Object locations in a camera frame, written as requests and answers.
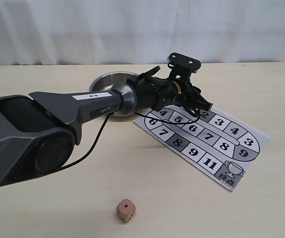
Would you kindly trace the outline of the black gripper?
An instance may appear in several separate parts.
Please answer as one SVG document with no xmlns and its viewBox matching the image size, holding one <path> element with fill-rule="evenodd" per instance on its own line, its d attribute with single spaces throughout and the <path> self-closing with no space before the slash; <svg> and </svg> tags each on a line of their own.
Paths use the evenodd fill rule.
<svg viewBox="0 0 285 238">
<path fill-rule="evenodd" d="M 156 66 L 132 79 L 132 88 L 137 97 L 137 109 L 160 111 L 166 106 L 177 105 L 188 112 L 210 111 L 213 104 L 204 102 L 201 89 L 190 81 L 155 77 L 161 68 Z"/>
</svg>

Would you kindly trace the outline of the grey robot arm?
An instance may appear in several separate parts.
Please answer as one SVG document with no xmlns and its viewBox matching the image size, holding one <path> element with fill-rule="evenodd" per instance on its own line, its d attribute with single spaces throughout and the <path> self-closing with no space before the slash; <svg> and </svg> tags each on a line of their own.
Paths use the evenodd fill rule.
<svg viewBox="0 0 285 238">
<path fill-rule="evenodd" d="M 0 186 L 50 175 L 70 167 L 69 157 L 81 141 L 82 125 L 112 114 L 160 111 L 177 105 L 199 118 L 212 103 L 192 85 L 195 68 L 174 66 L 169 76 L 155 67 L 106 91 L 33 92 L 0 97 Z"/>
</svg>

